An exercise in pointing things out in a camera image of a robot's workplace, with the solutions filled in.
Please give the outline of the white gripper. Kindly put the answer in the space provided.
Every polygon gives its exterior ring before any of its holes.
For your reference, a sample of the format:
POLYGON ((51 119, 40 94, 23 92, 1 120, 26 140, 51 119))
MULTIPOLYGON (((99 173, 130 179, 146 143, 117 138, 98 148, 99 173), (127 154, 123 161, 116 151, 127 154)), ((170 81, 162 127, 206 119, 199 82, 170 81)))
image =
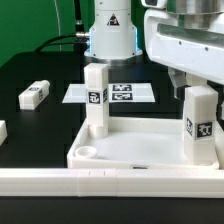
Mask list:
POLYGON ((212 15, 208 30, 198 30, 181 28, 175 15, 151 8, 144 39, 149 58, 169 67, 176 99, 185 99, 184 72, 224 85, 224 13, 212 15))

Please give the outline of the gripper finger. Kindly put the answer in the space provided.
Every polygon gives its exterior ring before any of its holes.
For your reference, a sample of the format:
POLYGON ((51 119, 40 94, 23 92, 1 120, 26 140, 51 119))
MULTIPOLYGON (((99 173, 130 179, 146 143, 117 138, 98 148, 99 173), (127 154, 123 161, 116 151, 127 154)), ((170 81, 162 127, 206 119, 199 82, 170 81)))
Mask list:
POLYGON ((220 98, 218 99, 218 104, 217 104, 217 120, 223 120, 223 108, 222 108, 222 104, 223 104, 223 99, 220 98))

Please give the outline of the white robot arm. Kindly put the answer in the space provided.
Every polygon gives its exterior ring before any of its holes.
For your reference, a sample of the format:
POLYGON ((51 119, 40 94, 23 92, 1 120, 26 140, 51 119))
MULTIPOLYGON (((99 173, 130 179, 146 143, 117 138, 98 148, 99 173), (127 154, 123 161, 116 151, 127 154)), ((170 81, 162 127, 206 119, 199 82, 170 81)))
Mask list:
MULTIPOLYGON (((171 79, 185 84, 186 73, 223 86, 224 0, 141 0, 145 51, 165 65, 171 79)), ((131 0, 94 0, 95 22, 89 29, 87 57, 112 62, 134 58, 137 28, 131 0)))

